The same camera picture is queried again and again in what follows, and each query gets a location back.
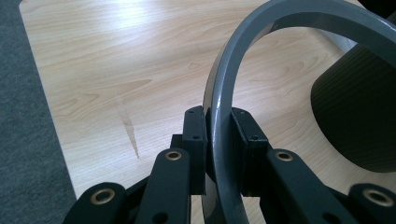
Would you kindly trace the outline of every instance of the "scratch on floor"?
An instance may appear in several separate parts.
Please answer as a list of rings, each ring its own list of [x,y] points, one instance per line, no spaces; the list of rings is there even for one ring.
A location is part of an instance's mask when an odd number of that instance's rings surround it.
[[[131,122],[131,118],[128,115],[128,111],[126,109],[125,103],[122,100],[122,97],[118,94],[116,94],[116,103],[117,103],[117,110],[119,111],[119,115],[125,127],[125,131],[128,134],[129,140],[132,143],[132,147],[134,148],[134,153],[136,154],[136,157],[139,159],[139,151],[137,149],[136,139],[134,138],[134,125]]]

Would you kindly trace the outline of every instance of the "gray band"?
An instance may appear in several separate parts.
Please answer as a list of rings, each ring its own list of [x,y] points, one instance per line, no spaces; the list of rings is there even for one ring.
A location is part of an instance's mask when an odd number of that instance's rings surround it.
[[[210,154],[216,180],[206,184],[207,223],[247,223],[231,151],[230,115],[236,74],[248,48],[262,36],[287,27],[312,27],[352,39],[396,67],[396,28],[361,7],[341,0],[272,0],[238,26],[215,60],[206,84],[204,108],[210,118]]]

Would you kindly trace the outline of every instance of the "bolt hole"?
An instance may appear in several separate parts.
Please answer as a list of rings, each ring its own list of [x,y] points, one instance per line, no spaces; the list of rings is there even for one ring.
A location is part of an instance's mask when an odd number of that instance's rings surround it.
[[[323,218],[331,224],[339,224],[341,223],[340,218],[338,218],[337,216],[331,214],[331,213],[325,213],[323,214]]]
[[[168,220],[168,215],[166,213],[157,213],[152,217],[154,223],[165,223]]]
[[[365,189],[363,191],[364,197],[366,197],[372,203],[376,203],[380,206],[391,207],[393,206],[393,200],[386,194],[375,189]]]
[[[96,205],[108,203],[115,195],[114,189],[99,189],[91,196],[91,203]]]
[[[165,154],[165,158],[168,159],[169,161],[177,161],[178,159],[181,158],[181,153],[178,151],[170,151]]]
[[[95,199],[99,202],[105,201],[110,197],[110,192],[105,191],[105,192],[100,192],[98,195],[96,195]]]
[[[293,157],[289,153],[286,153],[286,152],[277,152],[276,157],[282,161],[292,161],[293,160]]]

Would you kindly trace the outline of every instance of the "light wood laminate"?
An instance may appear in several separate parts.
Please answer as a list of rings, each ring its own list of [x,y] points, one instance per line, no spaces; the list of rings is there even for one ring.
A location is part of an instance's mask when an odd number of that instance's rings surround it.
[[[77,197],[109,181],[132,186],[203,101],[209,70],[236,26],[265,1],[24,0],[23,22]],[[315,79],[342,52],[307,28],[272,33],[242,62],[233,105],[250,111],[274,147],[298,153],[328,186],[396,174],[361,169],[326,140],[313,117]],[[248,218],[262,222],[257,199]],[[202,223],[193,197],[192,223]]]

